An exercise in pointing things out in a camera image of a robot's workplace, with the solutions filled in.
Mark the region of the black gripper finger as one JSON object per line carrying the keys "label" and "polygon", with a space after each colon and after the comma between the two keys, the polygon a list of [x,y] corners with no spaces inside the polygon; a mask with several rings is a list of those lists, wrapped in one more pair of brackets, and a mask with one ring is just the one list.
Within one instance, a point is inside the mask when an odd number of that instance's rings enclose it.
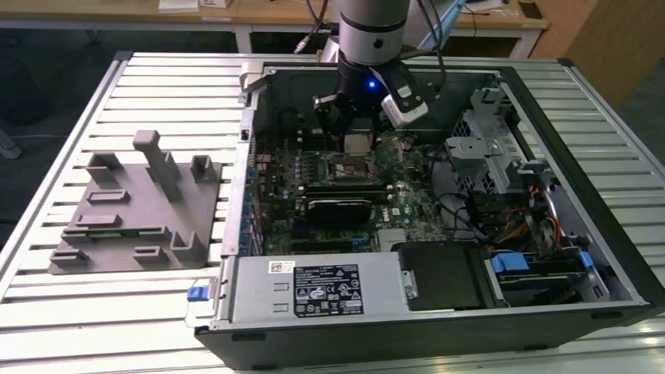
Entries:
{"label": "black gripper finger", "polygon": [[379,135],[392,130],[394,125],[384,110],[380,110],[379,108],[371,108],[368,110],[368,116],[371,120],[368,140],[371,141],[371,150],[375,150],[378,147]]}
{"label": "black gripper finger", "polygon": [[338,151],[344,151],[347,135],[347,119],[344,111],[338,106],[343,103],[340,93],[314,97],[314,112],[324,135],[335,142]]}

